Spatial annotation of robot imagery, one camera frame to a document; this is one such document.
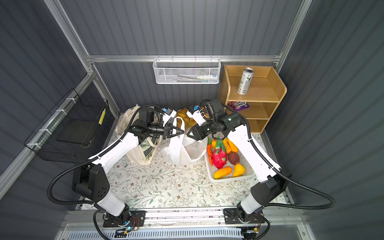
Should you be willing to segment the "white lemon-print plastic bag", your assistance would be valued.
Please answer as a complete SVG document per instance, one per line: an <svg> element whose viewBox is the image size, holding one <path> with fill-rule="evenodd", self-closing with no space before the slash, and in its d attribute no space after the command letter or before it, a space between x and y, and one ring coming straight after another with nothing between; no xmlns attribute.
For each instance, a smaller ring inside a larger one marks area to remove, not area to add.
<svg viewBox="0 0 384 240"><path fill-rule="evenodd" d="M205 156L207 145L207 139L196 141L183 134L165 140L160 146L160 154L176 166L191 165Z"/></svg>

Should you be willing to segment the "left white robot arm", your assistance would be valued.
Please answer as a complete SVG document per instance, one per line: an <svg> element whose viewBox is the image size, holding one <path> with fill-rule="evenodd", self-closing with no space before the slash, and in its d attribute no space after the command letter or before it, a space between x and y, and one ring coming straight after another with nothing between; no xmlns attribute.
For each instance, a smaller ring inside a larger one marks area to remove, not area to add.
<svg viewBox="0 0 384 240"><path fill-rule="evenodd" d="M175 110L153 105L138 108L117 140L74 170L73 191L109 215L118 218L126 215L129 208L110 189L107 174L124 155L147 138L181 137L185 131L177 127L176 118Z"/></svg>

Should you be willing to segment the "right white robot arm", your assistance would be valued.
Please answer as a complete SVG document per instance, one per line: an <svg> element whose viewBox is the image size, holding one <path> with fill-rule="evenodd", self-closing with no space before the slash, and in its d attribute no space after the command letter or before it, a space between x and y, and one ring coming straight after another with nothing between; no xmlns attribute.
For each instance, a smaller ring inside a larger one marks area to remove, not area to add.
<svg viewBox="0 0 384 240"><path fill-rule="evenodd" d="M277 174L281 170L280 165L256 142L244 116L238 112L228 114L226 110L229 107L219 100L204 102L205 107L195 105L188 109L187 116L197 124L188 131L187 136L203 140L208 135L221 132L238 147L259 181L238 204L238 215L246 217L261 211L287 188L288 181Z"/></svg>

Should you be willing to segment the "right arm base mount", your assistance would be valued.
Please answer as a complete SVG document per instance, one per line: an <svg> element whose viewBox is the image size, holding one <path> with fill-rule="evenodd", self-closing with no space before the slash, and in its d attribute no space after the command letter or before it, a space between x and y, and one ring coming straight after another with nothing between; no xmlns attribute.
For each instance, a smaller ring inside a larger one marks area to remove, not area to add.
<svg viewBox="0 0 384 240"><path fill-rule="evenodd" d="M223 209L225 223L227 225L235 224L253 224L260 225L265 223L262 212L253 212L247 214L240 207Z"/></svg>

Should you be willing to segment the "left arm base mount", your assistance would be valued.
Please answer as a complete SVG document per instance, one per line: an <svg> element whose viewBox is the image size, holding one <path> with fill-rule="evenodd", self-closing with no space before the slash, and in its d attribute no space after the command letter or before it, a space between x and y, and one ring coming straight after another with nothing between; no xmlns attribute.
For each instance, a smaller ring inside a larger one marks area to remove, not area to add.
<svg viewBox="0 0 384 240"><path fill-rule="evenodd" d="M106 214L104 217L103 227L142 227L146 219L146 213L146 211L123 211L118 217Z"/></svg>

